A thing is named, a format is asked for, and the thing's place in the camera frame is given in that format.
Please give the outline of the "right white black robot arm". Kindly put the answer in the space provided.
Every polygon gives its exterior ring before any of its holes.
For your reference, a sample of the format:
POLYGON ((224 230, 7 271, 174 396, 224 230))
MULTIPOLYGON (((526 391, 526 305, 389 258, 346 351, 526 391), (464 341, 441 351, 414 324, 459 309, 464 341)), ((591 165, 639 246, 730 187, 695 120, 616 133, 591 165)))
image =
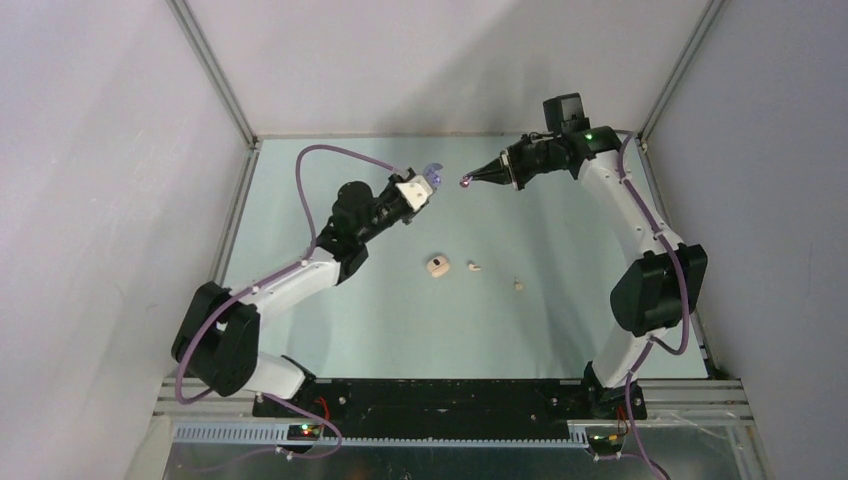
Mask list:
POLYGON ((686 352, 708 256, 701 245, 685 243, 640 193, 625 141, 615 129, 591 124, 579 93, 547 99, 543 110, 546 131, 522 135, 460 184, 520 191, 539 175, 567 172, 609 216, 628 268, 610 293, 616 325, 588 364, 590 384, 581 392, 585 411, 606 418, 622 403, 619 388, 635 380, 653 347, 674 356, 686 352))

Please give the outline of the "beige earbud charging case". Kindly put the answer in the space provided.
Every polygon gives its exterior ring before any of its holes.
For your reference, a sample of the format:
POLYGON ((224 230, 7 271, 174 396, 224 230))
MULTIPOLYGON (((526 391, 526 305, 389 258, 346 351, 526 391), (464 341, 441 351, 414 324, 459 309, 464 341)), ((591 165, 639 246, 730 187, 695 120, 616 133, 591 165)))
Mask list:
POLYGON ((439 278, 449 272, 451 268, 448 258, 444 255, 436 255, 426 263, 426 269, 433 278, 439 278))

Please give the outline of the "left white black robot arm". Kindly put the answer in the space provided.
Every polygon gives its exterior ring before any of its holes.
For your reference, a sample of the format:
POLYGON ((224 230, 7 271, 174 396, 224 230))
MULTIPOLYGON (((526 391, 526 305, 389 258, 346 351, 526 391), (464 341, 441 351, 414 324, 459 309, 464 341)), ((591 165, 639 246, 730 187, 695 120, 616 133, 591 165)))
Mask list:
POLYGON ((439 182, 414 171, 393 174, 380 194, 364 182, 348 182, 302 259, 236 290, 213 281, 200 286, 172 345, 177 378, 197 378, 221 397, 241 390, 273 395, 292 416, 311 412, 316 390, 306 382, 309 371, 261 351, 261 329, 278 313, 349 279, 367 260, 368 242, 398 222, 410 223, 439 182))

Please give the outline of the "purple earbud charging case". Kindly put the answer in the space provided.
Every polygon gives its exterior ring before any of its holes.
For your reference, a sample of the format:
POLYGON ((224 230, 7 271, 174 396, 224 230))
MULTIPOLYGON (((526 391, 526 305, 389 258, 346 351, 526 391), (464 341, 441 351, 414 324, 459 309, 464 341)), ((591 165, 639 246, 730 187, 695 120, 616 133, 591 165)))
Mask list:
POLYGON ((425 180, 433 191, 436 191, 442 183, 442 169, 443 165, 437 162, 429 163, 423 169, 422 175, 425 177, 425 180))

